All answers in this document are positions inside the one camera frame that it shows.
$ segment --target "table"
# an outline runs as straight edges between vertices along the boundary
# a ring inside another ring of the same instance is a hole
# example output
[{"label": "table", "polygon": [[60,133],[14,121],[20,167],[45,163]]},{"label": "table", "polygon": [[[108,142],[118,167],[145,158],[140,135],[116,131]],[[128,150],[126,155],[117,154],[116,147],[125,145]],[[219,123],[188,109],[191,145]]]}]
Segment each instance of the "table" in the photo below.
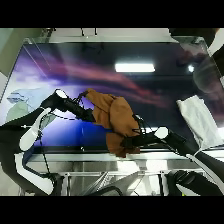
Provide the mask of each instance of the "table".
[{"label": "table", "polygon": [[[116,64],[122,63],[145,63],[154,69],[147,72],[117,72]],[[178,37],[175,40],[170,36],[157,40],[100,36],[27,38],[2,98],[0,124],[5,122],[8,111],[18,101],[25,101],[28,112],[31,112],[56,88],[63,89],[70,97],[77,97],[86,88],[94,88],[99,92],[125,97],[134,113],[140,114],[152,129],[167,126],[194,141],[176,100],[199,95],[205,100],[221,133],[224,92],[220,78],[222,76],[201,37]],[[17,95],[25,94],[23,99],[15,99],[15,95],[10,95],[13,91],[17,91]],[[93,108],[86,100],[84,105]],[[73,117],[69,113],[56,113]],[[119,159],[108,153],[105,147],[106,132],[101,127],[56,118],[43,133],[42,141],[49,161]],[[42,155],[38,154],[38,146],[36,143],[37,155],[33,156],[32,161],[43,160]],[[218,151],[221,154],[216,156],[222,157],[221,149],[223,147],[211,149],[215,151],[209,150],[209,153],[216,154]],[[180,159],[159,146],[143,147],[141,151],[140,155],[130,155],[126,159]]]}]

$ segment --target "brown garment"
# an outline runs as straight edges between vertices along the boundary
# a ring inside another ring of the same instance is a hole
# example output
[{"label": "brown garment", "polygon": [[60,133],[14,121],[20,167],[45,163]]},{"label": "brown garment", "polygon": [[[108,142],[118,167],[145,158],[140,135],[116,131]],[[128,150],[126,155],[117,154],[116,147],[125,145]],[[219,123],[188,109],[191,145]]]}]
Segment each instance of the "brown garment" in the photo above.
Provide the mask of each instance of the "brown garment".
[{"label": "brown garment", "polygon": [[138,135],[132,129],[138,129],[138,123],[132,117],[133,112],[123,97],[98,93],[94,89],[87,89],[86,98],[94,104],[93,116],[96,124],[112,129],[114,133],[106,134],[109,151],[116,156],[126,157],[126,153],[140,153],[139,148],[125,149],[120,146],[125,136]]}]

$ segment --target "crumpled brown fabric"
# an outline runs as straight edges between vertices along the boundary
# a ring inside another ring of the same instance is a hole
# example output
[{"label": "crumpled brown fabric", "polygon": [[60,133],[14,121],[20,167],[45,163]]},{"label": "crumpled brown fabric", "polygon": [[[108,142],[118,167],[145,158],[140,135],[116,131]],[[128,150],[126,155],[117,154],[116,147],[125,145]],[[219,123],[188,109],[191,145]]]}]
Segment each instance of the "crumpled brown fabric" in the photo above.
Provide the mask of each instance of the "crumpled brown fabric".
[{"label": "crumpled brown fabric", "polygon": [[123,97],[99,93],[91,88],[87,89],[87,92],[86,98],[94,104],[93,116],[96,124],[113,130],[113,133],[106,134],[109,151],[123,158],[126,157],[126,153],[140,153],[139,148],[125,149],[120,145],[125,136],[138,135],[132,131],[139,126],[132,117],[133,112],[128,102]]}]

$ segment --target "brown cloth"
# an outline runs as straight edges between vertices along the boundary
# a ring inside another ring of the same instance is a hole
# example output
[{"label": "brown cloth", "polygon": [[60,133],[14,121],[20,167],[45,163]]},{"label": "brown cloth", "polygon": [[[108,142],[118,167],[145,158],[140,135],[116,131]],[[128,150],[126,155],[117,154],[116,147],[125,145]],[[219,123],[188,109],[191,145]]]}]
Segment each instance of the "brown cloth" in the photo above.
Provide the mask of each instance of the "brown cloth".
[{"label": "brown cloth", "polygon": [[138,123],[132,117],[133,112],[123,97],[98,93],[94,89],[87,89],[86,98],[94,104],[93,116],[96,124],[112,129],[114,133],[106,134],[109,151],[118,157],[126,157],[126,153],[140,153],[139,148],[125,149],[120,146],[124,137],[138,135],[132,129],[138,129]]}]

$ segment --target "folded white cloth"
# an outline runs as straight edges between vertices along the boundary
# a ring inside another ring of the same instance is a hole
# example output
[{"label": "folded white cloth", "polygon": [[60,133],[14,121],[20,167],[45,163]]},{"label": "folded white cloth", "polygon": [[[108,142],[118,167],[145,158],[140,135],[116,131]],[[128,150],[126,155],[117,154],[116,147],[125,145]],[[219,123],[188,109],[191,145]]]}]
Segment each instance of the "folded white cloth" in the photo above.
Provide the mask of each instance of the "folded white cloth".
[{"label": "folded white cloth", "polygon": [[199,151],[224,144],[204,100],[195,95],[184,101],[177,100],[177,104],[199,145]]}]

